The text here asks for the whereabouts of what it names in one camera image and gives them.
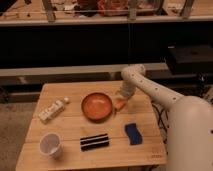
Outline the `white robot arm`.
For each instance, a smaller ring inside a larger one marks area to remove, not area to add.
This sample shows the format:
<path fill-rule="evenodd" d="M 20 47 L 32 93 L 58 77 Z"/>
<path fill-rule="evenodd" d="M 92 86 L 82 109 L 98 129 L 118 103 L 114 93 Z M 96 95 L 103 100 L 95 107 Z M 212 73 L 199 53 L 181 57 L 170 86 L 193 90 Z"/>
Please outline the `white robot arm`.
<path fill-rule="evenodd" d="M 145 66 L 121 70 L 120 94 L 131 98 L 138 88 L 168 110 L 166 171 L 213 171 L 213 106 L 145 77 Z"/>

